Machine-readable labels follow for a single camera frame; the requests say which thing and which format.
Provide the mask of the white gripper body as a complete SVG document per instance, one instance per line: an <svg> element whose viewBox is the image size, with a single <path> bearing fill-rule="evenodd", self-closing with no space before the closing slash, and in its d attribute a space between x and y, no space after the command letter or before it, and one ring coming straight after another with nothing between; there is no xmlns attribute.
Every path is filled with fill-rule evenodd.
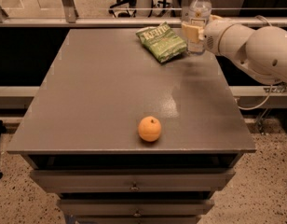
<svg viewBox="0 0 287 224"><path fill-rule="evenodd" d="M204 29L205 49L218 56L234 56L239 51L239 26L229 20L209 22Z"/></svg>

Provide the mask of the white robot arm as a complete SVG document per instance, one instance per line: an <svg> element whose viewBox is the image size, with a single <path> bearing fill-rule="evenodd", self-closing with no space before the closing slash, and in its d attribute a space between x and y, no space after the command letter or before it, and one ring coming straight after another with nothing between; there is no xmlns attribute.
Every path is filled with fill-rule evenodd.
<svg viewBox="0 0 287 224"><path fill-rule="evenodd" d="M214 17L204 27L182 22L184 36L205 50L226 57L239 70L265 85L287 83L287 31L277 26L254 30Z"/></svg>

